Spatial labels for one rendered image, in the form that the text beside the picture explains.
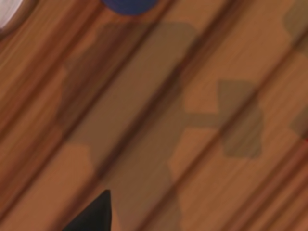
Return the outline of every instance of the wooden floor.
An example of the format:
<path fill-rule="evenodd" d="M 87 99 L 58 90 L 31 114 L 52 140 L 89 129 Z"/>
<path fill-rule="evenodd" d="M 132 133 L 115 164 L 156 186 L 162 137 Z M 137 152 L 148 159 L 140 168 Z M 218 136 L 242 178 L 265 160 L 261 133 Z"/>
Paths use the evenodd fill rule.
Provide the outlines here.
<path fill-rule="evenodd" d="M 0 231 L 308 231 L 308 0 L 41 0 L 0 42 Z"/>

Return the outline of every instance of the blue ball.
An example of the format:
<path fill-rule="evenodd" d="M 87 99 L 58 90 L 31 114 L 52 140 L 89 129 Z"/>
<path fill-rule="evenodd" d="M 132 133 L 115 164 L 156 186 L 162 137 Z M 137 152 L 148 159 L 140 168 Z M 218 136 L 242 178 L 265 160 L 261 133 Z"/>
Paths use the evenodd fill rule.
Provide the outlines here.
<path fill-rule="evenodd" d="M 139 15 L 151 9 L 158 0 L 102 0 L 116 13 L 123 15 Z"/>

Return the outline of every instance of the black pointed object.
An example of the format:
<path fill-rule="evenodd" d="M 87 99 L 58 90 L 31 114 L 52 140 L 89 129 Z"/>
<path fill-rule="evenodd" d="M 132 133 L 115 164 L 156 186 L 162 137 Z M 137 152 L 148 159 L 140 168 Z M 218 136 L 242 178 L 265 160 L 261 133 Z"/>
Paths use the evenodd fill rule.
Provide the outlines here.
<path fill-rule="evenodd" d="M 111 214 L 111 195 L 109 190 L 105 190 L 63 231 L 110 231 Z"/>

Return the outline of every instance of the wood surface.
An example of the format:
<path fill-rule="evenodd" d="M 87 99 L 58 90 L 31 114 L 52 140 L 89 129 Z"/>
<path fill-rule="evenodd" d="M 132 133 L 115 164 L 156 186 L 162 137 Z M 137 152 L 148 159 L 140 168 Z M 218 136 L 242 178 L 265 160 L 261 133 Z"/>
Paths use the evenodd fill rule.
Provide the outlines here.
<path fill-rule="evenodd" d="M 0 42 L 0 231 L 308 231 L 308 0 L 41 0 Z"/>

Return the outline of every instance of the blue object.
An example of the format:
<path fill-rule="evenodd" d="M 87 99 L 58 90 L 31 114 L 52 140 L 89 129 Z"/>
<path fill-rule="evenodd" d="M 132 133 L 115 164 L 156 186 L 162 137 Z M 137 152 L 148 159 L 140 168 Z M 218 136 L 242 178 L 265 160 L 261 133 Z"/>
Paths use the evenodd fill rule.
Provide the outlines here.
<path fill-rule="evenodd" d="M 102 0 L 116 13 L 123 15 L 139 15 L 151 9 L 158 0 Z"/>

